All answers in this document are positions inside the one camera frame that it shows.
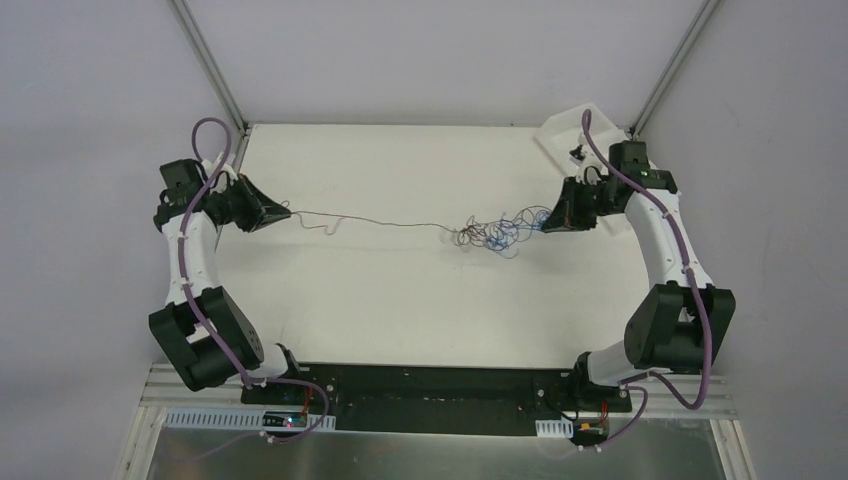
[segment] glass panel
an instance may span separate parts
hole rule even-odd
[[[612,419],[613,431],[625,420]],[[319,433],[290,445],[244,432],[163,428],[151,479],[723,479],[708,420],[641,420],[602,453],[566,439]]]

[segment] black mounting plate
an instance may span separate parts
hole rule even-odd
[[[535,420],[560,418],[578,405],[565,394],[568,369],[509,369],[301,363],[300,379],[324,388],[336,428],[347,431],[535,436]],[[269,384],[242,391],[241,401],[297,405],[304,388]],[[629,395],[601,391],[581,411],[630,412]],[[310,413],[322,410],[315,393]]]

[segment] white table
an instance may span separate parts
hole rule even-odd
[[[529,128],[258,125],[241,171],[292,210],[456,228],[552,208],[562,184]],[[570,367],[622,338],[647,292],[632,231],[536,232],[518,251],[348,220],[324,236],[293,217],[227,226],[217,258],[260,335],[306,362]]]

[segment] white wall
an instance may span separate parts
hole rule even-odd
[[[220,107],[164,1],[3,2],[0,65],[0,478],[108,478],[161,355],[158,166]]]
[[[647,135],[704,265],[760,478],[848,467],[848,2],[728,1]]]
[[[636,119],[701,0],[193,0],[257,122]]]

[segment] metal post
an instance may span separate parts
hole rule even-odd
[[[698,9],[698,13],[692,20],[689,28],[686,30],[686,34],[683,35],[683,39],[680,40],[677,50],[674,51],[674,54],[671,56],[671,60],[669,60],[668,65],[666,65],[665,70],[663,70],[662,75],[660,75],[659,81],[654,86],[653,91],[651,91],[648,101],[645,102],[645,105],[639,112],[639,116],[636,117],[636,122],[634,122],[633,126],[630,127],[630,134],[633,135],[633,138],[639,138],[642,131],[645,130],[645,127],[651,120],[657,105],[663,98],[665,98],[668,93],[669,86],[674,79],[677,78],[680,68],[689,57],[689,53],[692,51],[692,47],[695,45],[695,42],[698,40],[698,37],[704,30],[704,27],[706,27],[707,23],[722,3],[724,3],[724,0],[704,0],[701,4],[701,7]]]
[[[194,51],[197,61],[200,63],[200,66],[206,73],[206,77],[209,79],[209,83],[215,90],[215,94],[218,95],[218,100],[221,101],[221,105],[227,111],[227,117],[235,125],[238,135],[243,137],[247,129],[247,122],[244,120],[244,116],[241,114],[235,98],[233,98],[233,93],[227,86],[227,82],[224,80],[218,64],[215,63],[212,52],[209,50],[209,45],[203,39],[203,35],[200,33],[200,27],[197,26],[191,10],[188,8],[185,0],[168,0],[168,5],[170,5],[174,17],[176,17],[180,27],[183,29],[186,41],[188,41],[188,44]]]

